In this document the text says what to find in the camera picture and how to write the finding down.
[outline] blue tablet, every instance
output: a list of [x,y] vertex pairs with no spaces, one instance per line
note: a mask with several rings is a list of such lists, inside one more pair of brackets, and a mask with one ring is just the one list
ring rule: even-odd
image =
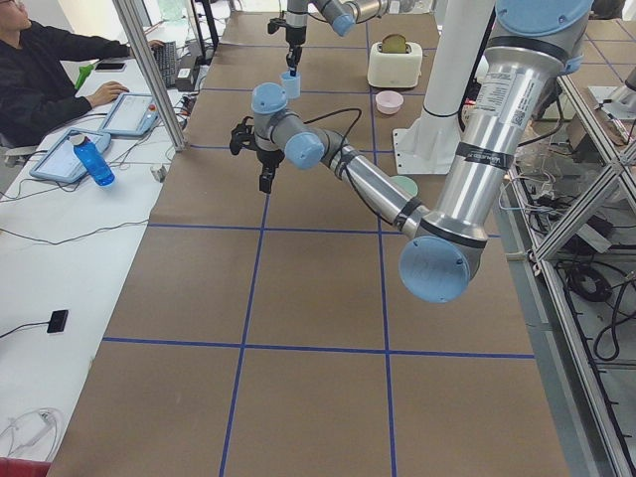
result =
[[125,92],[119,95],[99,130],[113,136],[139,137],[157,117],[157,106],[150,94]]
[[103,153],[110,145],[110,134],[106,132],[71,128],[33,166],[29,174],[38,179],[65,184],[70,184],[81,178],[86,173],[86,169],[76,156],[73,145],[69,141],[69,137],[78,133],[85,134],[100,153]]

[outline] white table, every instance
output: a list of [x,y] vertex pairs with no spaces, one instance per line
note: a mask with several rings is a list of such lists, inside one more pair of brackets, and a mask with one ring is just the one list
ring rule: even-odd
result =
[[[136,63],[126,62],[121,73],[93,73],[79,94],[90,94],[107,80],[118,80],[133,92],[148,92]],[[175,104],[182,93],[171,90],[169,95]],[[92,113],[107,112],[109,108],[102,106]],[[102,121],[103,117],[80,118],[71,125],[94,130]],[[40,149],[51,146],[71,125],[47,136]],[[136,142],[115,138],[104,153],[106,161],[111,162],[130,151],[125,164],[113,168],[116,179],[110,187],[100,188],[87,178],[74,192],[67,193],[50,183],[25,182],[21,197],[50,192],[0,202],[0,228],[59,241],[99,228],[147,220],[161,190],[150,166],[169,163],[174,149],[161,125],[143,144],[133,147]],[[19,184],[31,178],[29,171],[36,160],[37,156],[24,167],[7,191],[8,196],[18,195]],[[69,310],[64,333],[49,335],[46,326],[40,326],[0,340],[0,432],[12,417],[53,407],[63,415],[64,435],[144,231],[145,225],[125,227],[61,245],[0,233],[0,263],[5,277],[0,288],[0,334],[25,323],[48,321],[54,310]],[[53,435],[49,434],[39,446],[19,457],[44,460],[52,442]],[[8,442],[0,440],[0,456],[6,456],[7,451]]]

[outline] water bottle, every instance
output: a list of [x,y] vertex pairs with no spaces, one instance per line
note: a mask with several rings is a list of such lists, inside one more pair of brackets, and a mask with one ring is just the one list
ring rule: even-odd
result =
[[107,186],[115,180],[110,167],[90,139],[84,134],[74,134],[69,141],[76,156],[99,186]]

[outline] pink bowl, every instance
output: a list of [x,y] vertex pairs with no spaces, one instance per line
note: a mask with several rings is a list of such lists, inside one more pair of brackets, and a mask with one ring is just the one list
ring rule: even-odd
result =
[[403,103],[404,98],[397,91],[387,89],[376,94],[376,107],[384,114],[397,113]]

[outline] black sleeve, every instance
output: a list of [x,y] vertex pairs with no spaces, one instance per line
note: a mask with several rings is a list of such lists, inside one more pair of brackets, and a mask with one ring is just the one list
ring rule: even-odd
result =
[[128,47],[102,37],[75,35],[55,27],[40,27],[38,34],[56,53],[58,60],[83,62],[129,56]]
[[43,137],[61,124],[91,110],[85,97],[47,101],[36,89],[25,87],[25,73],[8,61],[0,60],[0,115],[6,123]]

